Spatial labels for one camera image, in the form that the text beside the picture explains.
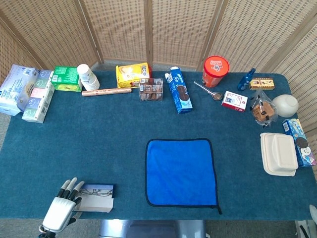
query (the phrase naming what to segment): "blue towel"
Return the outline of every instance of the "blue towel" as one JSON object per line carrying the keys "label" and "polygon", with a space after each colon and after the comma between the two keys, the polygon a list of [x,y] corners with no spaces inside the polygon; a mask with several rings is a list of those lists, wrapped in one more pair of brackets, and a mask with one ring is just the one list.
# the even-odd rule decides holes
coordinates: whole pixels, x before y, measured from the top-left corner
{"label": "blue towel", "polygon": [[146,149],[146,199],[152,206],[218,208],[208,139],[153,139]]}

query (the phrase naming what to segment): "wicker panel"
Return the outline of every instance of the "wicker panel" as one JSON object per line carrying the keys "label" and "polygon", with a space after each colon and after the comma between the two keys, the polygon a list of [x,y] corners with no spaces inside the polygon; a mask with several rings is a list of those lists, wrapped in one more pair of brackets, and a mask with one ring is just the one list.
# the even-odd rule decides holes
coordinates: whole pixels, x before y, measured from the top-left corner
{"label": "wicker panel", "polygon": [[316,0],[229,1],[210,55],[228,59],[230,71],[261,71],[313,9]]}
{"label": "wicker panel", "polygon": [[[307,136],[307,140],[310,148],[312,149],[313,154],[317,158],[317,133],[311,136]],[[317,180],[317,165],[313,166],[313,171],[315,179]]]}
{"label": "wicker panel", "polygon": [[197,67],[217,0],[153,0],[153,61]]}
{"label": "wicker panel", "polygon": [[34,59],[27,55],[0,25],[0,85],[8,75],[12,64],[39,68]]}
{"label": "wicker panel", "polygon": [[317,126],[317,25],[277,66],[284,74],[292,94],[299,101],[298,116],[302,126]]}
{"label": "wicker panel", "polygon": [[49,69],[97,61],[74,1],[0,0],[0,8]]}
{"label": "wicker panel", "polygon": [[104,58],[147,60],[143,0],[82,2]]}

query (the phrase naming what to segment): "red lid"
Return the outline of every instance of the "red lid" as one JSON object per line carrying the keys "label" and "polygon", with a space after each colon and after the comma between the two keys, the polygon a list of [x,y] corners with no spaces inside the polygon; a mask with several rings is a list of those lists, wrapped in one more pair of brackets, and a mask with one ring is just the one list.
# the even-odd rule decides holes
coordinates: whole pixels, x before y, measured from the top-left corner
{"label": "red lid", "polygon": [[229,72],[229,63],[223,57],[210,56],[205,61],[204,70],[211,77],[222,78]]}

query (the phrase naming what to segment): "red canister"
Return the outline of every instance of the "red canister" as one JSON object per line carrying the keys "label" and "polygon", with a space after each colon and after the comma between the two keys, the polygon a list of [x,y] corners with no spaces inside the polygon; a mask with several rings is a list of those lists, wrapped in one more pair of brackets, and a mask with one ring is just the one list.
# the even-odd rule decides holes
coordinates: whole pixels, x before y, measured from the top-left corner
{"label": "red canister", "polygon": [[229,72],[228,61],[220,56],[210,56],[206,59],[203,71],[203,84],[213,88]]}

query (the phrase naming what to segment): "blue spray bottle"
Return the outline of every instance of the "blue spray bottle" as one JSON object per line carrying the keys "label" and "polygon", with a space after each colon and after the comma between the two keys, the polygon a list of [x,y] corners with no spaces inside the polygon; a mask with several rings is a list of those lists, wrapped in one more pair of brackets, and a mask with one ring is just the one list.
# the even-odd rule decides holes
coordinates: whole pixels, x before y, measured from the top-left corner
{"label": "blue spray bottle", "polygon": [[252,68],[250,70],[250,72],[248,72],[246,75],[243,76],[243,78],[241,79],[240,83],[238,84],[238,90],[243,91],[243,90],[245,90],[248,87],[250,81],[253,78],[253,74],[254,74],[255,71],[256,71],[256,69]]}

